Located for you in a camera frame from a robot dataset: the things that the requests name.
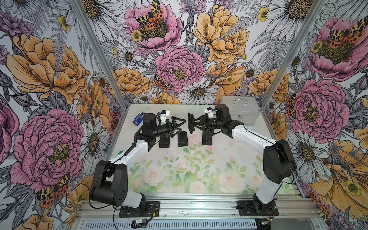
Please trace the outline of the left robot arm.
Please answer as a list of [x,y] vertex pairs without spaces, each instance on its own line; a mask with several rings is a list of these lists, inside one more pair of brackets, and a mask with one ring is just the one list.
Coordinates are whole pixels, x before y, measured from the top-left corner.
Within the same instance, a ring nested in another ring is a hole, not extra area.
[[148,113],[142,126],[134,134],[132,145],[110,161],[100,161],[95,168],[89,200],[104,207],[121,207],[128,212],[142,215],[148,208],[144,194],[129,190],[128,172],[134,163],[159,143],[169,147],[171,138],[181,132],[185,119],[167,118],[167,112]]

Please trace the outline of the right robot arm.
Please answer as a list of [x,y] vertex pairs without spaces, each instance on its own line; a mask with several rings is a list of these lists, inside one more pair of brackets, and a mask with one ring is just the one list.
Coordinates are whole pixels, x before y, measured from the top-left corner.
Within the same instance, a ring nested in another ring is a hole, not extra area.
[[195,129],[202,131],[203,145],[212,145],[215,130],[218,129],[222,134],[245,143],[263,154],[265,177],[261,186],[253,195],[252,201],[239,201],[236,208],[240,216],[247,216],[247,210],[253,216],[278,215],[275,196],[281,185],[287,178],[293,176],[297,169],[287,141],[269,139],[250,130],[243,122],[233,120],[225,104],[206,108],[204,115],[198,118],[188,114],[188,129],[190,133]]

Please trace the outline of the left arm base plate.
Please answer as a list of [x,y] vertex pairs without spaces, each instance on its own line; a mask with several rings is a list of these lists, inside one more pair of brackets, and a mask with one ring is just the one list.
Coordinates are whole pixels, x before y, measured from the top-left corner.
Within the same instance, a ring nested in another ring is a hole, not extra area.
[[145,206],[138,208],[121,207],[119,212],[120,218],[156,218],[160,212],[159,201],[146,201]]

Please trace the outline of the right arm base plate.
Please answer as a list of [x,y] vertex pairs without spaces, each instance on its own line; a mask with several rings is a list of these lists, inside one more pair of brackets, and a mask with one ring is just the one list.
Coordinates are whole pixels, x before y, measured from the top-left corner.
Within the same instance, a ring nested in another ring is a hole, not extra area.
[[274,200],[268,204],[263,204],[260,201],[240,200],[237,201],[235,208],[238,210],[241,217],[246,216],[279,216],[278,207]]

